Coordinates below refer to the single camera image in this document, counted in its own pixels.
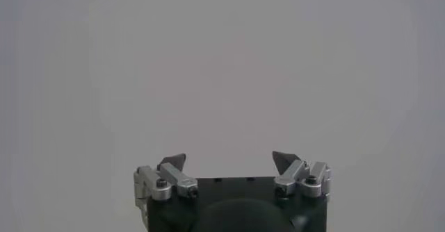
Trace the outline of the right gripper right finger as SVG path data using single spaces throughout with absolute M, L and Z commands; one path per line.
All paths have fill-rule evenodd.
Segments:
M 279 175 L 273 179 L 275 193 L 287 198 L 297 191 L 307 198 L 330 197 L 332 170 L 325 162 L 310 165 L 295 154 L 272 151 Z

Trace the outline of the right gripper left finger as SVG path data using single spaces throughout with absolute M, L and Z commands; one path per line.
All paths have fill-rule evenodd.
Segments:
M 142 208 L 148 199 L 167 201 L 173 189 L 180 197 L 194 198 L 198 192 L 196 178 L 183 173 L 186 154 L 168 156 L 152 168 L 149 165 L 136 168 L 133 173 L 135 205 Z

